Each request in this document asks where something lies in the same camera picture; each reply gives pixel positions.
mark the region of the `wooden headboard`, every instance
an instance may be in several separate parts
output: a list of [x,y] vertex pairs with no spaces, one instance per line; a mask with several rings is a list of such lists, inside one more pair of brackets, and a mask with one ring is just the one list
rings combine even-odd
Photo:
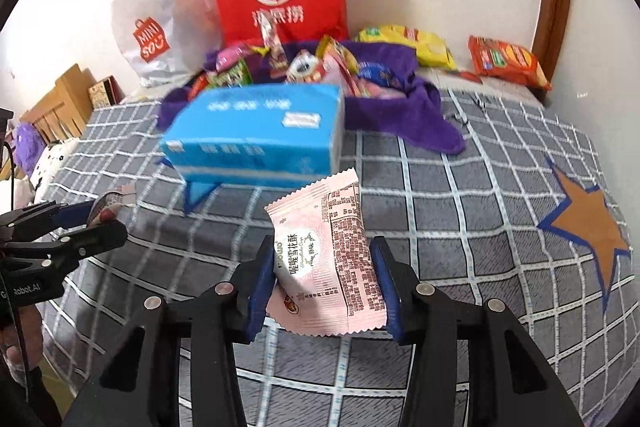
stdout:
[[[20,117],[20,121],[32,124],[47,145],[81,136],[94,110],[88,92],[92,84],[91,76],[82,73],[74,64],[56,80],[53,89]],[[0,170],[0,180],[8,179],[10,174],[11,167],[7,162]]]

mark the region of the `white plastic bag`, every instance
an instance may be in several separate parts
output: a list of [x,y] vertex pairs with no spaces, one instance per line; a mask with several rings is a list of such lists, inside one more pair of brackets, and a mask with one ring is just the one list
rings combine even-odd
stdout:
[[111,0],[111,29],[143,87],[186,82],[220,47],[212,13],[205,0]]

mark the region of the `green label on snack bag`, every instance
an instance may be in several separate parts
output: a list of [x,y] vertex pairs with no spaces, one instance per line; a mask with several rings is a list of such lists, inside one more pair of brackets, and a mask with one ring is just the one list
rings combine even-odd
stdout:
[[497,68],[503,68],[507,65],[507,62],[498,50],[491,50],[491,58]]

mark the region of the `human hand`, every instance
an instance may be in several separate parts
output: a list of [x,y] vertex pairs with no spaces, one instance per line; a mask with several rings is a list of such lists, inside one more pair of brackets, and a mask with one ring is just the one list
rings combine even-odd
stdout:
[[[20,325],[24,335],[24,345],[27,349],[29,370],[31,370],[38,366],[43,356],[42,316],[35,305],[20,308]],[[8,346],[5,356],[9,363],[22,365],[18,334],[13,324],[0,330],[0,344]]]

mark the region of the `orange snack package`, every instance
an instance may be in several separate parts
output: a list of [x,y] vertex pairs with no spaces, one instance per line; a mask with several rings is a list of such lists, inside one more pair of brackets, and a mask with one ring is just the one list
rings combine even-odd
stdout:
[[527,87],[552,89],[536,56],[522,46],[473,35],[469,37],[468,46],[476,74]]

